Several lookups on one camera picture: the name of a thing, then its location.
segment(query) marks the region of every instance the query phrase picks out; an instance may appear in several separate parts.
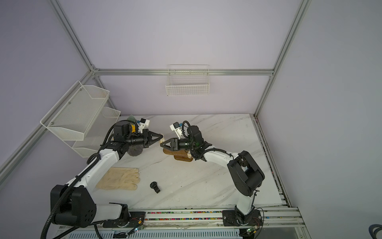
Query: aluminum frame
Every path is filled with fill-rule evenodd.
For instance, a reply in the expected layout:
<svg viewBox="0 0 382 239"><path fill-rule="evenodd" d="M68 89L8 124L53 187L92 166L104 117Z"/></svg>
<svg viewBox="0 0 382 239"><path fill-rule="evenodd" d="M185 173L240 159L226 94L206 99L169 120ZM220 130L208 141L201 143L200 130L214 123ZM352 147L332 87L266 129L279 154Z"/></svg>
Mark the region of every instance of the aluminum frame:
<svg viewBox="0 0 382 239"><path fill-rule="evenodd" d="M264 210L264 228L280 228L293 227L296 228L297 234L306 234L306 225L298 208L287 206L270 206L262 207ZM223 211L233 210L232 208L214 208L214 209L160 209L160 210L129 210L129 211L145 211L145 229L150 230L166 230L166 229L217 229L217 228L248 228L248 226L223 226L223 219L191 219L191 220L172 220L173 218L222 218L222 213L195 213L197 211ZM64 231L70 227L61 226L59 231ZM94 231L92 226L81 228L81 230ZM115 230L112 228L101 228L99 230Z"/></svg>
<svg viewBox="0 0 382 239"><path fill-rule="evenodd" d="M55 12L58 20L60 21L61 25L63 26L65 32L68 34L71 42L73 43L74 47L76 48L77 52L81 56L82 60L84 61L85 65L88 68L88 72L82 77L80 80L81 83L85 84L90 78L93 77L93 79L97 82L99 87L102 87L105 89L105 86L103 82L101 81L100 76L102 75L168 75L168 69L98 69L96 68L89 56L87 55L85 48L81 44L79 37L77 36L73 26L70 23L69 18L65 14L59 0L47 0L49 4L51 5L53 11ZM210 75L264 75L269 76L269 80L267 82L267 86L265 87L263 94L261 96L261 99L258 103L258 106L256 108L256 111L254 113L254 126L257 132L257 135L259 137L259 140L263 146L265 156L267 157L269 166L271 167L272 171L274 172L274 179L276 182L277 187L279 188L279 193L281 196L284 196L285 203L289 206L291 206L290 201L287 197L287 194L284 190L284 186L282 184L282 181L280 179L280 175L278 173L278 170L276 168L276 165L274 163L274 160L272 158L272 155L270 153L268 144L265 140L264 134L261 130L260 122L258 120L258 115L264 105L264 102L270 92L270 89L272 85L274 84L274 81L277 77L278 72L280 71L280 68L282 66L282 63L288 53L288 50L291 46L291 43L294 39L294 36L297 32L297 29L299 25L301 24L301 21L306 13L306 10L310 4L311 0L302 0L301 4L299 6L299 9L295 15L294 21L291 25L291 28L288 32L288 35L284 41L284 44L282 46L282 49L280 51L280 54L278 56L278 59L275 63L274 69L211 69L209 70ZM60 109L62 107L62 104L66 102L66 99L70 97L71 94L73 94L73 91L75 89L70 89L66 94L56 103L54 109ZM115 108L115 105L113 101L109 97L109 105ZM41 136L45 133L46 129L39 125L27 138L26 140L20 145L20 147L7 159L7 161L0 165L0 190L2 187L4 187L5 183L9 179L9 176L14 172L14 170L22 163L25 156L28 154L28 152L33 148L33 146L37 143L37 141L41 138ZM309 233L306 229L306 227L300 227L303 228L299 231L299 234L301 236L305 236L306 238L310 239Z"/></svg>
<svg viewBox="0 0 382 239"><path fill-rule="evenodd" d="M203 72L200 70L177 69L179 71ZM208 69L208 75L262 75L272 76L273 69ZM97 76L101 75L168 75L168 69L95 69Z"/></svg>
<svg viewBox="0 0 382 239"><path fill-rule="evenodd" d="M293 23L290 27L290 30L288 32L288 35L286 36L286 39L284 41L284 44L281 48L281 51L280 51L280 54L276 60L276 64L275 64L275 67L274 67L274 72L273 72L273 75L269 77L268 79L268 83L264 89L264 92L261 96L261 99L257 105L257 108L256 108L256 111L254 113L254 116L257 118L259 116L259 113L261 111L261 108L263 107L264 103L265 103L265 100L267 99L267 96L270 92L270 89L273 85L273 83L275 82L276 80L276 77L277 77L277 74L278 72L280 71L280 68L282 66L282 63L284 62L284 59L285 59L285 56L287 55L288 51L289 51L289 48L292 44L292 41L296 35L296 32L298 30L298 27L300 26L301 24L301 21L302 19L304 18L305 16L305 13L309 7L309 4L310 4L311 0L302 0L301 1L301 4L300 4L300 7L298 8L298 11L295 15L295 18L293 20Z"/></svg>

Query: black object in gripper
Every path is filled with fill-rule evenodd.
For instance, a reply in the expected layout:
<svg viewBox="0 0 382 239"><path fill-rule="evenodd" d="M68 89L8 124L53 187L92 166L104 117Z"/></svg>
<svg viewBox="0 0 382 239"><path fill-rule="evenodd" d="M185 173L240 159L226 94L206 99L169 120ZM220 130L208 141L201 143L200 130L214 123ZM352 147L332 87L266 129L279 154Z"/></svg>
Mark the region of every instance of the black object in gripper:
<svg viewBox="0 0 382 239"><path fill-rule="evenodd" d="M157 182L150 183L150 188L154 189L156 193L160 192Z"/></svg>

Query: purple wall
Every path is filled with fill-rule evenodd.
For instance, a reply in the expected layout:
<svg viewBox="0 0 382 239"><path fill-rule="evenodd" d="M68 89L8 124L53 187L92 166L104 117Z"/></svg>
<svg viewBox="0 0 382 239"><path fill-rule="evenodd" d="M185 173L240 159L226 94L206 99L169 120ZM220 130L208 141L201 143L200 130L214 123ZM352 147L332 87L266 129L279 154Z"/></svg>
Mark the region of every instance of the purple wall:
<svg viewBox="0 0 382 239"><path fill-rule="evenodd" d="M313 239L371 238L382 224L381 12L377 0L312 1L260 113Z"/></svg>
<svg viewBox="0 0 382 239"><path fill-rule="evenodd" d="M46 0L1 1L0 165L86 72ZM0 191L0 237L39 238L50 212L50 190L85 165L56 136L45 133Z"/></svg>

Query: white metal shelf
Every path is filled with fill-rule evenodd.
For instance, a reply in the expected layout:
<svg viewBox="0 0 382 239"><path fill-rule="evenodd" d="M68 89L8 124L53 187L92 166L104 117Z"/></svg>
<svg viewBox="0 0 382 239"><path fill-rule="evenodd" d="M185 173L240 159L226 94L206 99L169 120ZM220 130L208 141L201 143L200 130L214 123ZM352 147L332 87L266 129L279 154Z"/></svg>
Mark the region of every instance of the white metal shelf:
<svg viewBox="0 0 382 239"><path fill-rule="evenodd" d="M84 140L102 107L109 98L109 91L92 86L74 84L77 91L64 104L50 122L45 117L40 123L62 141Z"/></svg>
<svg viewBox="0 0 382 239"><path fill-rule="evenodd" d="M107 131L117 122L120 114L121 111L103 107L84 140L76 141L72 149L84 158L96 153L104 141Z"/></svg>
<svg viewBox="0 0 382 239"><path fill-rule="evenodd" d="M186 67L189 70L178 70ZM197 96L210 93L208 65L168 65L168 96Z"/></svg>

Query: white bracket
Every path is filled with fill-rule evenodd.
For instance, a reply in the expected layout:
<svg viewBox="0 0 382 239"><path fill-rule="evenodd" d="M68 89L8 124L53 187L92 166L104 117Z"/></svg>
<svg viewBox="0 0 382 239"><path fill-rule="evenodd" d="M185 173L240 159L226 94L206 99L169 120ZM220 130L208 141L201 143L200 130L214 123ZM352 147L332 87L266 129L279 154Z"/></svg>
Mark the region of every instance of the white bracket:
<svg viewBox="0 0 382 239"><path fill-rule="evenodd" d="M176 135L178 136L178 139L182 138L182 123L175 122L172 125L170 125L170 129L172 131L175 131Z"/></svg>
<svg viewBox="0 0 382 239"><path fill-rule="evenodd" d="M150 121L147 119L141 119L140 122L138 123L138 131L139 133L142 133L143 129L148 127L150 124Z"/></svg>

